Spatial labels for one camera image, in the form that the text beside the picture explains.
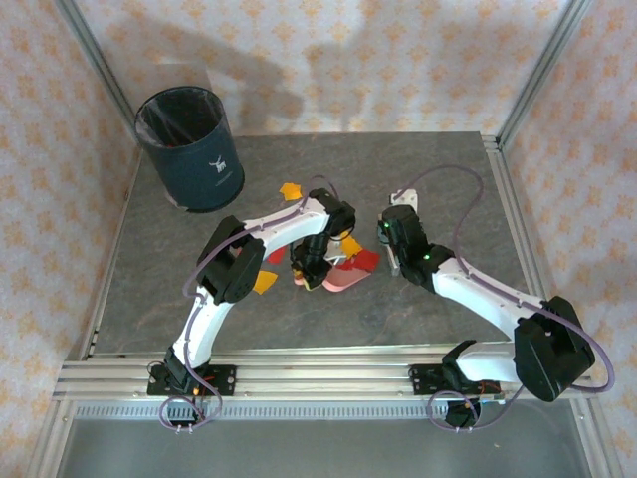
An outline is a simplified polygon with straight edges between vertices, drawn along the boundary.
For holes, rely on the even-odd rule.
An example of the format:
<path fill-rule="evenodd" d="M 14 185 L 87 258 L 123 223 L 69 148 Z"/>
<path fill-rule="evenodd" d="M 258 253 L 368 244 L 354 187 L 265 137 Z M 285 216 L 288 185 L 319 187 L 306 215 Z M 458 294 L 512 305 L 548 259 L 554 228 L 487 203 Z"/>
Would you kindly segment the pink plastic dustpan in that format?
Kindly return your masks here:
<path fill-rule="evenodd" d="M 302 271 L 305 276 L 307 273 L 320 274 L 329 272 L 328 278 L 317 289 L 324 288 L 332 293 L 343 292 L 372 275 L 372 273 L 353 269 L 352 266 L 347 266 L 346 268 L 342 266 L 332 266 L 325 259 L 309 262 L 306 265 L 295 262 L 292 265 L 292 271 L 294 282 L 296 271 Z"/>

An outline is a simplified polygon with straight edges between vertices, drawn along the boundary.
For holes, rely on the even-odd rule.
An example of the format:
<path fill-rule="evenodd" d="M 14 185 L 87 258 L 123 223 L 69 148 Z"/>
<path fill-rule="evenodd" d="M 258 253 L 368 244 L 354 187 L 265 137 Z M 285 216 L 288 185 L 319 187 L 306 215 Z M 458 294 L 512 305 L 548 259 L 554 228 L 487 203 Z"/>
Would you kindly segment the dark blue round trash bin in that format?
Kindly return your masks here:
<path fill-rule="evenodd" d="M 189 146 L 159 148 L 138 141 L 169 198 L 182 209 L 219 210 L 236 199 L 243 189 L 245 172 L 226 113 L 212 133 Z"/>

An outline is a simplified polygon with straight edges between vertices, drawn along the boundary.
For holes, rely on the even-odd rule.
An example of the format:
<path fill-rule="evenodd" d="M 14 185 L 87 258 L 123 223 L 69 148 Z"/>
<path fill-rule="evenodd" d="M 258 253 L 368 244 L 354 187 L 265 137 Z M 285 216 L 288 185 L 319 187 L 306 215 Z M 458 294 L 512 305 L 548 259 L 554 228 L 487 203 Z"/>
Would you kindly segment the orange patterned white cloth backdrop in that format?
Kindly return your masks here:
<path fill-rule="evenodd" d="M 239 134 L 501 132 L 568 0 L 78 0 L 127 99 L 214 89 Z M 89 320 L 133 138 L 53 0 L 0 0 L 0 478 Z M 506 160 L 551 288 L 608 350 L 637 478 L 637 0 L 592 0 Z"/>

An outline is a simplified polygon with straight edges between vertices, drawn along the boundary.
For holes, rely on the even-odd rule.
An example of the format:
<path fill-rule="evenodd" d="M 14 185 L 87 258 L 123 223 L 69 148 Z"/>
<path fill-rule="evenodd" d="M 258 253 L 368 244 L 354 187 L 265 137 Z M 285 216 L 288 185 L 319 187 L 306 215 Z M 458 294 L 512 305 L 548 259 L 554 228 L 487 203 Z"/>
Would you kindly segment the clear plastic bin liner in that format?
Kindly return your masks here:
<path fill-rule="evenodd" d="M 151 146 L 189 146 L 212 133 L 224 116 L 224 107 L 212 91 L 195 86 L 173 87 L 139 107 L 134 131 L 141 142 Z"/>

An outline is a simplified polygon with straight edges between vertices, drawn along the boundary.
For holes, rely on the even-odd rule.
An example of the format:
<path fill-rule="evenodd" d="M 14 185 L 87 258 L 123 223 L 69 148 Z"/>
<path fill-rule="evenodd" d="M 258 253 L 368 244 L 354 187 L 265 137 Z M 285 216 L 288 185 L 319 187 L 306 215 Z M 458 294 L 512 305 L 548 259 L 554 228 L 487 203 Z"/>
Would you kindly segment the aluminium mounting rail beam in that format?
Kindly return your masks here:
<path fill-rule="evenodd" d="M 247 350 L 217 354 L 233 365 L 232 398 L 258 401 L 372 401 L 418 399 L 408 377 L 414 364 L 438 363 L 450 345 Z M 147 366 L 161 354 L 96 355 L 63 363 L 57 400 L 143 400 Z"/>

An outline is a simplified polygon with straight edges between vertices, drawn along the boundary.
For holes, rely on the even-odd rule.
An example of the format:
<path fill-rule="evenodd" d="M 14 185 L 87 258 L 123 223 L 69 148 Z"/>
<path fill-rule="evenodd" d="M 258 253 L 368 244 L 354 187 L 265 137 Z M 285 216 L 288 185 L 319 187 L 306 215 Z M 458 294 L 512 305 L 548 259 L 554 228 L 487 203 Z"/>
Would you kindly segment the aluminium table side rail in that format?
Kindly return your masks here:
<path fill-rule="evenodd" d="M 97 336 L 100 331 L 100 326 L 102 323 L 102 317 L 104 314 L 104 310 L 106 307 L 106 299 L 110 287 L 110 283 L 112 280 L 112 276 L 115 269 L 117 252 L 121 240 L 121 234 L 125 222 L 125 216 L 128 209 L 128 205 L 130 203 L 130 196 L 135 186 L 136 178 L 138 175 L 139 168 L 142 164 L 144 157 L 144 153 L 138 148 L 135 152 L 134 161 L 133 161 L 133 169 L 132 176 L 128 186 L 124 191 L 124 199 L 123 206 L 120 211 L 116 227 L 114 229 L 114 237 L 111 244 L 111 247 L 108 252 L 107 262 L 105 265 L 104 274 L 99 283 L 99 287 L 97 289 L 97 295 L 94 300 L 94 307 L 88 321 L 86 330 L 82 335 L 82 340 L 79 345 L 77 358 L 79 360 L 86 360 L 92 355 L 92 350 L 95 347 L 95 342 L 97 340 Z"/>
<path fill-rule="evenodd" d="M 483 135 L 482 139 L 529 292 L 548 299 L 551 297 L 547 288 L 549 280 L 534 253 L 534 241 L 506 157 L 494 136 Z"/>

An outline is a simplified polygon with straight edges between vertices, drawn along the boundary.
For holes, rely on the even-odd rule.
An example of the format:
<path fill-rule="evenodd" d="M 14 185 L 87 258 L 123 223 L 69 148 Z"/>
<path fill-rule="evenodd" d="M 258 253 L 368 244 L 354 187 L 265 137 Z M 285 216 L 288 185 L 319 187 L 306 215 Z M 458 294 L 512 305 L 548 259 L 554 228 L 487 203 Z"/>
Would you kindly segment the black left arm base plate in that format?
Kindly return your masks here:
<path fill-rule="evenodd" d="M 196 368 L 195 371 L 222 396 L 234 394 L 237 372 L 234 365 L 210 363 Z M 149 369 L 146 394 L 149 396 L 194 396 L 194 389 L 198 387 L 204 390 L 203 395 L 209 394 L 209 390 L 191 376 L 187 378 L 186 384 L 181 386 L 170 375 L 164 363 L 154 362 Z"/>

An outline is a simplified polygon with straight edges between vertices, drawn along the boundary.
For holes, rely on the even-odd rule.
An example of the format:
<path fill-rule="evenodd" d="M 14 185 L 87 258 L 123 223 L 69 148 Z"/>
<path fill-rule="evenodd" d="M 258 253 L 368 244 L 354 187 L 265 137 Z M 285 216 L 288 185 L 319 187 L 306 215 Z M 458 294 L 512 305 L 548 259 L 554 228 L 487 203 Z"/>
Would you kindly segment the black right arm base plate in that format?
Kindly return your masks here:
<path fill-rule="evenodd" d="M 408 376 L 414 395 L 433 395 L 451 389 L 441 364 L 414 364 L 409 368 Z"/>

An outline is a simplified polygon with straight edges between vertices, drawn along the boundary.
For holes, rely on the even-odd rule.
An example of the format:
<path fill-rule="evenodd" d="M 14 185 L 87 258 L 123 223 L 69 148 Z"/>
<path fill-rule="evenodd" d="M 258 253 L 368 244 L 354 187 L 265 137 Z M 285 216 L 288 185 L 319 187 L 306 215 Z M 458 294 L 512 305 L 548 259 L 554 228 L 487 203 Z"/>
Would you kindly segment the grey metal base plate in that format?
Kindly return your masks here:
<path fill-rule="evenodd" d="M 77 421 L 59 478 L 591 478 L 572 421 L 528 409 L 468 435 L 423 420 Z"/>

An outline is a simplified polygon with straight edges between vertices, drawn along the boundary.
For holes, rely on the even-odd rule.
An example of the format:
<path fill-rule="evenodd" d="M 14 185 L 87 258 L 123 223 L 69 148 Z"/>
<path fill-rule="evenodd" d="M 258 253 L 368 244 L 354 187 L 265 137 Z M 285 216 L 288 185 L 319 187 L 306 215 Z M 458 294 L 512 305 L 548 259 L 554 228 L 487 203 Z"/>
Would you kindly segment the aluminium upright frame post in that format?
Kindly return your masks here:
<path fill-rule="evenodd" d="M 495 136 L 498 150 L 504 151 L 513 142 L 519 127 L 531 110 L 535 98 L 592 2 L 593 0 L 568 0 L 566 3 L 564 11 L 532 68 L 513 108 L 499 133 Z"/>
<path fill-rule="evenodd" d="M 106 88 L 107 95 L 123 119 L 127 132 L 132 137 L 135 145 L 139 146 L 139 141 L 134 132 L 135 115 L 132 106 L 77 0 L 53 0 L 53 3 L 79 42 L 84 56 Z"/>

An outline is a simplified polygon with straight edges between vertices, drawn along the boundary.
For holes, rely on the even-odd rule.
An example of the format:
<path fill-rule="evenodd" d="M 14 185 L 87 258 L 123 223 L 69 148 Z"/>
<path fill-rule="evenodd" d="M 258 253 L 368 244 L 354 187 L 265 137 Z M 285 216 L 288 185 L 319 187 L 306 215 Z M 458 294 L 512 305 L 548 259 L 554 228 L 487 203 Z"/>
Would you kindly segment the aluminium frame leg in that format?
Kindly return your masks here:
<path fill-rule="evenodd" d="M 570 401 L 579 440 L 592 478 L 622 478 L 612 437 L 597 398 Z"/>
<path fill-rule="evenodd" d="M 56 478 L 74 421 L 77 406 L 69 400 L 53 400 L 36 441 L 26 478 Z"/>

